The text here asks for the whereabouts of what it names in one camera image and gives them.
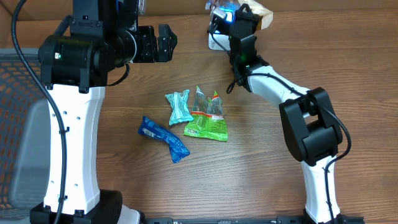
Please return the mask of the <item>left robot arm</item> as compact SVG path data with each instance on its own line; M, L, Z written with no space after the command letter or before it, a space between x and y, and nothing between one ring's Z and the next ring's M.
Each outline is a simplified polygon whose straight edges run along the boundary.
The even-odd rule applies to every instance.
M39 49L40 79L50 95L50 173L31 223L142 223L117 190L101 190L96 173L98 121L108 73L131 63L168 62L177 36L167 24L140 26L140 1L73 3L62 30Z

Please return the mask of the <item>blue snack packet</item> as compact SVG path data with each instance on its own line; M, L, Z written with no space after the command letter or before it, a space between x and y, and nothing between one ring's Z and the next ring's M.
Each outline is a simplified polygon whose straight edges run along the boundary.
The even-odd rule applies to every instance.
M167 143L173 163L178 163L183 158L190 155L190 151L186 148L179 137L174 135L174 133L170 132L168 129L159 126L146 116L142 118L142 123L138 129L138 133Z

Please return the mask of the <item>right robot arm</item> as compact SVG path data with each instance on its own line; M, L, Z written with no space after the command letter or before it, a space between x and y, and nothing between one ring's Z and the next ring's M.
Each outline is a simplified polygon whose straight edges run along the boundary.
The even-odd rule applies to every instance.
M338 154L344 139L351 137L336 116L323 88L309 90L280 76L257 54L254 35L260 17L243 4L229 25L229 59L234 83L259 95L279 108L285 144L301 163L307 200L307 223L344 223L336 201L334 167L345 157Z

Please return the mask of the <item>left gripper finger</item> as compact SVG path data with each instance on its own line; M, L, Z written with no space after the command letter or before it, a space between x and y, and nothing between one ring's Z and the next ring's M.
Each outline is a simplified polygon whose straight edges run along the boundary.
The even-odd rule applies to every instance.
M168 45L159 45L158 62L168 62L172 59L174 48Z
M159 37L158 43L160 47L175 47L177 45L178 38L174 34L168 24L159 24Z

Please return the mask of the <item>green gummy candy bag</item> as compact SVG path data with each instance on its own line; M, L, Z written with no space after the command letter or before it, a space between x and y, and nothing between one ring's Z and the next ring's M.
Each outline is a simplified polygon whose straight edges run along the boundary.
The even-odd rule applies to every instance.
M185 126L184 135L223 142L228 140L223 102L216 91L212 97L207 98L197 86L191 115L193 121Z

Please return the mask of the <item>teal white candy packet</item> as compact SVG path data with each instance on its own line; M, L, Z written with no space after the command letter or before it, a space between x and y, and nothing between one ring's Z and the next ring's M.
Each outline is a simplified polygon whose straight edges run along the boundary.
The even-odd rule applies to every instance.
M193 121L193 116L188 109L188 98L190 90L166 94L165 97L170 103L172 113L169 119L169 125Z

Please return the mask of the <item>beige cookie snack bag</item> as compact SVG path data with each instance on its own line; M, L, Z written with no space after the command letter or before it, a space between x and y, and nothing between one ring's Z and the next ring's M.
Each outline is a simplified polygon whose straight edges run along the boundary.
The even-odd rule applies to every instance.
M260 27L261 30L269 27L273 20L273 12L255 0L208 0L205 4L205 9L213 11L216 8L220 8L225 12L226 20L231 22L235 11L243 4L247 4L252 12L260 17L261 20L257 27Z

